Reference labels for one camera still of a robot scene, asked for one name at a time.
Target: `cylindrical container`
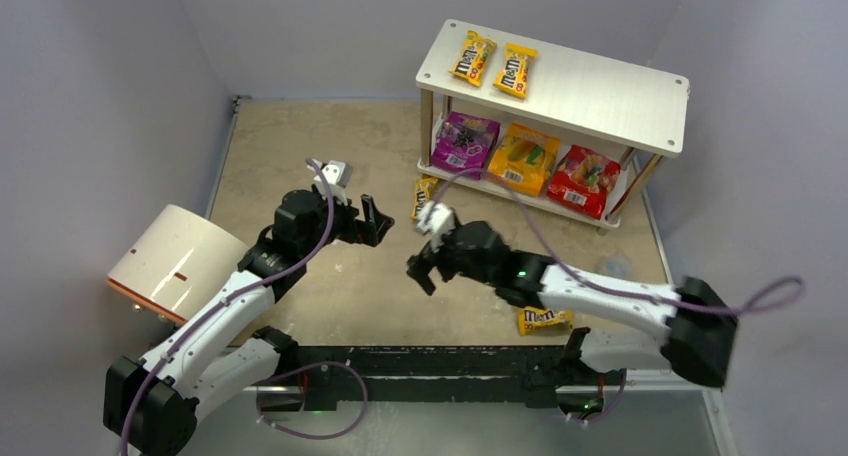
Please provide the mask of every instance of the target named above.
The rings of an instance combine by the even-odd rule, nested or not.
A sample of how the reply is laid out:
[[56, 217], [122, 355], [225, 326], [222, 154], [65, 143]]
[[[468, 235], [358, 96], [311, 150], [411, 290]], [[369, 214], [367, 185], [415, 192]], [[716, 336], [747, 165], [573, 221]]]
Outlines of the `cylindrical container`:
[[247, 249], [208, 220], [169, 204], [107, 282], [135, 304], [184, 324], [218, 294]]

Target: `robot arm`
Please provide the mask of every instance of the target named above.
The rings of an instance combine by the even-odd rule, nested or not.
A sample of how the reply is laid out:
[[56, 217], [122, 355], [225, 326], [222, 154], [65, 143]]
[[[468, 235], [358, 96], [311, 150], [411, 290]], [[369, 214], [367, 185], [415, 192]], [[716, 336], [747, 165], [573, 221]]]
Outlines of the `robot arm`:
[[[191, 438], [197, 424], [220, 404], [246, 386], [296, 369], [297, 343], [271, 327], [256, 331], [236, 351], [219, 355], [233, 338], [267, 311], [306, 274], [306, 266], [268, 286], [230, 300], [240, 288], [279, 274], [299, 263], [321, 240], [327, 227], [328, 208], [334, 219], [325, 244], [335, 239], [377, 246], [394, 220], [380, 213], [370, 196], [362, 196], [364, 220], [346, 198], [352, 169], [331, 161], [321, 169], [329, 191], [318, 176], [312, 190], [295, 190], [283, 197], [274, 224], [260, 232], [256, 244], [244, 255], [224, 286], [167, 341], [137, 361], [119, 358], [106, 375], [103, 423], [120, 435], [129, 406], [142, 382], [168, 356], [175, 341], [186, 339], [167, 357], [164, 367], [147, 387], [133, 416], [130, 444], [148, 456], [177, 454]], [[213, 306], [223, 307], [207, 316]]]
[[[513, 306], [570, 309], [615, 321], [637, 332], [623, 339], [588, 329], [575, 330], [572, 335], [569, 346], [581, 353], [581, 361], [592, 369], [670, 368], [693, 383], [724, 386], [736, 317], [695, 313], [596, 291], [575, 281], [548, 256], [511, 249], [484, 221], [461, 224], [450, 208], [432, 202], [419, 214], [417, 229], [430, 240], [409, 258], [407, 274], [427, 294], [436, 289], [429, 276], [435, 268], [446, 282], [460, 275], [492, 286], [496, 295]], [[726, 308], [706, 283], [694, 278], [674, 287], [578, 273], [606, 288]]]

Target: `purple snack bag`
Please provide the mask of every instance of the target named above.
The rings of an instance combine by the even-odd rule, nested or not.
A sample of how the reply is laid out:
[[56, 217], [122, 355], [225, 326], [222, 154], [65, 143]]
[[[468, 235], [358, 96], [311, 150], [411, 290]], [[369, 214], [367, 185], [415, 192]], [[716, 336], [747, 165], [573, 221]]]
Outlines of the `purple snack bag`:
[[[497, 121], [452, 112], [439, 129], [430, 163], [452, 172], [483, 168], [500, 128]], [[481, 176], [471, 174], [468, 178], [480, 179]]]

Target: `lower shelf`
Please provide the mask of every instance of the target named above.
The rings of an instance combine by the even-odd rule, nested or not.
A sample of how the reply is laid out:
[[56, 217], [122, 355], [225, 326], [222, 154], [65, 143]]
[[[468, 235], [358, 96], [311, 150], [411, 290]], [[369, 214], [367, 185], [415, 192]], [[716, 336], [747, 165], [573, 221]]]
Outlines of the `lower shelf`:
[[[437, 168], [435, 166], [424, 166], [420, 159], [418, 160], [418, 170], [424, 174], [435, 176], [439, 179], [450, 179], [454, 175], [454, 173], [451, 173], [450, 171], [445, 171], [444, 169]], [[548, 199], [544, 194], [540, 196], [527, 196], [524, 194], [519, 194], [518, 197], [524, 204], [533, 208], [541, 209], [549, 213], [558, 214], [560, 216], [565, 216], [567, 218], [576, 219], [578, 221], [582, 221], [584, 223], [597, 226], [599, 228], [615, 229], [618, 228], [618, 226], [621, 224], [621, 220], [618, 220], [615, 223], [610, 223], [609, 221], [607, 221], [606, 215], [614, 206], [613, 202], [618, 201], [621, 198], [621, 195], [624, 193], [624, 187], [626, 186], [626, 184], [622, 183], [628, 181], [629, 176], [630, 175], [628, 170], [623, 169], [621, 171], [621, 175], [618, 178], [619, 184], [616, 184], [615, 190], [613, 190], [613, 192], [609, 195], [607, 199], [606, 210], [600, 220], [592, 219], [588, 216], [584, 216], [583, 214], [578, 213], [577, 211], [572, 211], [564, 206], [560, 206], [559, 204]], [[478, 191], [483, 191], [484, 193], [500, 196], [502, 198], [511, 199], [511, 196], [507, 192], [507, 190], [485, 179], [475, 181], [472, 179], [460, 178], [455, 182], [460, 186], [476, 189]]]

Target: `red snack bag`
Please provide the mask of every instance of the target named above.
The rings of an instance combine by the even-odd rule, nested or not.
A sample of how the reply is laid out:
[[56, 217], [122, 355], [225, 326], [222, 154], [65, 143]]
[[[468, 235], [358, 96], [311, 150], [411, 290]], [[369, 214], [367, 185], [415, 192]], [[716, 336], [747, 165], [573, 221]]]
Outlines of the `red snack bag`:
[[562, 158], [548, 197], [586, 216], [601, 219], [607, 195], [615, 187], [621, 166], [591, 149], [571, 146]]

